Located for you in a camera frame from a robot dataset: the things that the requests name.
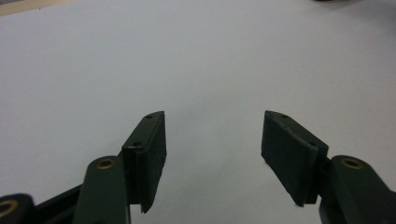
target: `white table surface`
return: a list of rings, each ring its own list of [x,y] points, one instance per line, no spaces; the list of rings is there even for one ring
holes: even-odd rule
[[[164,110],[156,201],[133,223],[319,223],[260,155],[266,109],[396,190],[396,2],[75,1],[0,18],[0,195],[36,203]]]

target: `white backdrop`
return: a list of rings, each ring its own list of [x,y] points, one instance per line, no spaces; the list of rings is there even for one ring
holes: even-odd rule
[[[319,223],[260,155],[264,110],[396,190],[396,2],[86,1],[0,18],[0,195],[41,203],[164,110],[168,158],[134,223]]]

